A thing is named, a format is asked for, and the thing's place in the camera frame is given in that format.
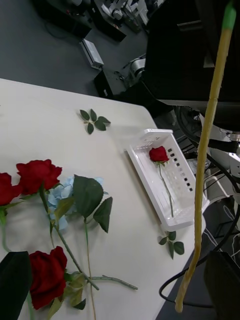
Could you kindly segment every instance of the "red rose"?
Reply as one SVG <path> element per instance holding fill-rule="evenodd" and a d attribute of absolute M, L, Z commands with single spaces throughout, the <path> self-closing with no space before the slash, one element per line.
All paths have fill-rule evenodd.
<path fill-rule="evenodd" d="M 29 258 L 32 272 L 31 300 L 37 310 L 64 293 L 67 258 L 60 246 L 53 249 L 50 254 L 36 251 L 30 254 Z"/>
<path fill-rule="evenodd" d="M 152 148 L 149 151 L 149 156 L 152 161 L 161 161 L 161 162 L 169 161 L 169 158 L 167 156 L 167 152 L 164 146 L 160 146 L 158 148 Z"/>
<path fill-rule="evenodd" d="M 24 195 L 32 195 L 38 192 L 44 181 L 46 190 L 54 187 L 59 180 L 62 168 L 52 164 L 51 160 L 33 160 L 28 163 L 18 163 L 16 165 L 20 175 L 20 186 Z"/>
<path fill-rule="evenodd" d="M 22 192 L 22 187 L 12 185 L 11 180 L 12 177 L 8 173 L 0 173 L 0 206 L 8 205 Z"/>

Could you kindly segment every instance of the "white plastic basket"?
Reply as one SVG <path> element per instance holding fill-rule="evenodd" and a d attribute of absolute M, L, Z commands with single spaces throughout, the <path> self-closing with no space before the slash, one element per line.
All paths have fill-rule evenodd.
<path fill-rule="evenodd" d="M 161 174 L 172 197 L 173 217 L 169 195 L 159 168 L 150 160 L 149 151 L 163 146 L 169 158 Z M 167 231 L 185 228 L 194 223 L 195 176 L 190 169 L 172 130 L 146 129 L 127 147 L 127 152 L 136 171 Z M 202 213 L 209 201 L 203 194 Z"/>

